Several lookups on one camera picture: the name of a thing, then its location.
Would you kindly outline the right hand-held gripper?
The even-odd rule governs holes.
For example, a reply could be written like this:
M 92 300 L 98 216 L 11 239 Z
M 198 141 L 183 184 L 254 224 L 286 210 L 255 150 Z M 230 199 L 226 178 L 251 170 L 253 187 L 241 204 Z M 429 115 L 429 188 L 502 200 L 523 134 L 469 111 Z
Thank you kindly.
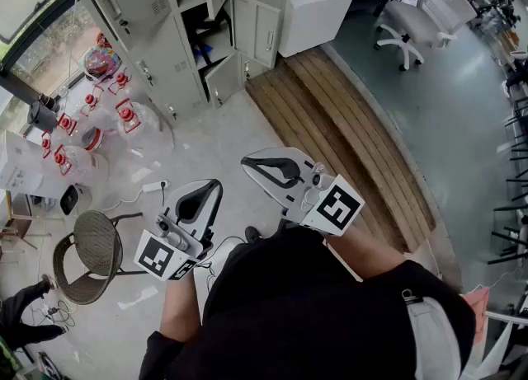
M 298 148 L 265 148 L 241 160 L 243 170 L 285 211 L 284 219 L 324 234 L 343 234 L 365 201 L 341 175 L 331 176 L 322 163 Z M 289 193 L 301 175 L 304 183 Z

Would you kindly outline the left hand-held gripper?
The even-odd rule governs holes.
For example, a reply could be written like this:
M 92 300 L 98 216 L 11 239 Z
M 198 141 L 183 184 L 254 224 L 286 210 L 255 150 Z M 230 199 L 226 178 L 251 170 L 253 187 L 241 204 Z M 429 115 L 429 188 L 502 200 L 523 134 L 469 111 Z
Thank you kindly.
M 174 190 L 154 230 L 143 231 L 134 263 L 162 282 L 186 277 L 213 247 L 211 226 L 223 193 L 216 179 L 192 181 Z

